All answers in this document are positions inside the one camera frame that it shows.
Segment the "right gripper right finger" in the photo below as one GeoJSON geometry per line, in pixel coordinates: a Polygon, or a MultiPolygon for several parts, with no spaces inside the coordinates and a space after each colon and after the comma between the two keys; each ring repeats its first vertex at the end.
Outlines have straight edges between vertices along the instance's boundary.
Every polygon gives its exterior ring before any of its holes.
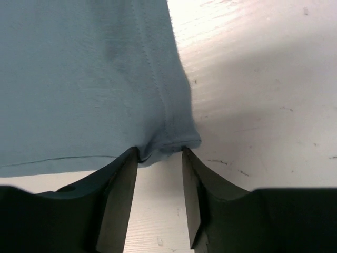
{"type": "Polygon", "coordinates": [[[244,190],[182,150],[195,252],[336,252],[336,189],[244,190]]]}

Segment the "teal blue t-shirt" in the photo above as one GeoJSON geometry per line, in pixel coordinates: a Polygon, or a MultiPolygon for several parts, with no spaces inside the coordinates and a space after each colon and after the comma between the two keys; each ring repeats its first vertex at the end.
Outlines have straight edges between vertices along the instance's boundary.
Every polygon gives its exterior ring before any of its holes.
{"type": "Polygon", "coordinates": [[[199,147],[166,1],[1,1],[1,176],[199,147]]]}

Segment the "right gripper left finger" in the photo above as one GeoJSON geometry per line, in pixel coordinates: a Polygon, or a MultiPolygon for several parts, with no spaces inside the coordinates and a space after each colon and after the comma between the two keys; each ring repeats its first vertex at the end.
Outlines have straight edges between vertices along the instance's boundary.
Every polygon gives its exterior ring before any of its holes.
{"type": "Polygon", "coordinates": [[[137,166],[130,148],[56,191],[1,186],[1,252],[123,252],[137,166]]]}

